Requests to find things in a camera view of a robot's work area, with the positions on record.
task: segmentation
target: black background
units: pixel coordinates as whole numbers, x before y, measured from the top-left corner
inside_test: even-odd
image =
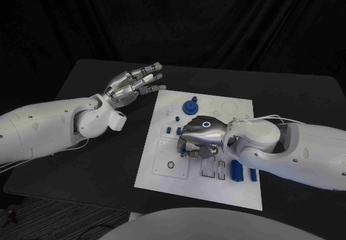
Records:
[[[344,1],[3,0],[0,12],[0,114],[52,101],[80,58],[327,75],[344,85]]]

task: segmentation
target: floor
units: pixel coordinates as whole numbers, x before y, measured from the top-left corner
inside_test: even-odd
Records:
[[[0,226],[5,213],[14,210],[17,224],[0,228],[0,239],[5,240],[76,240],[83,231],[96,225],[114,228],[129,219],[129,212],[109,208],[28,197],[20,205],[0,210]],[[109,231],[96,227],[80,240],[96,240]]]

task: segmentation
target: robotic arm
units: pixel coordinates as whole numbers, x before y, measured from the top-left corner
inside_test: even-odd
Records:
[[[284,152],[272,153],[282,142]],[[186,151],[186,144],[199,147]],[[197,116],[181,129],[180,156],[210,158],[219,149],[250,169],[259,169],[321,189],[346,191],[346,131],[302,123],[275,125],[263,119],[227,124]]]
[[[145,86],[163,75],[160,63],[116,75],[101,94],[23,106],[0,116],[0,164],[44,157],[98,137],[126,121],[116,111],[138,95],[165,86]]]

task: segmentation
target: table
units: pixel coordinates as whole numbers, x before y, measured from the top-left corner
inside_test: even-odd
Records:
[[[148,64],[80,59],[56,100],[101,93],[118,73]],[[157,84],[165,84],[168,90],[250,99],[255,117],[278,114],[346,130],[346,97],[331,77],[178,66],[163,66],[160,72],[163,79]],[[134,188],[155,97],[157,93],[139,96],[119,109],[126,116],[122,131],[108,129],[85,148],[18,166],[4,191],[137,213],[181,207],[229,209],[271,218],[323,238],[338,239],[344,234],[346,192],[317,189],[266,172],[259,173],[262,212]]]

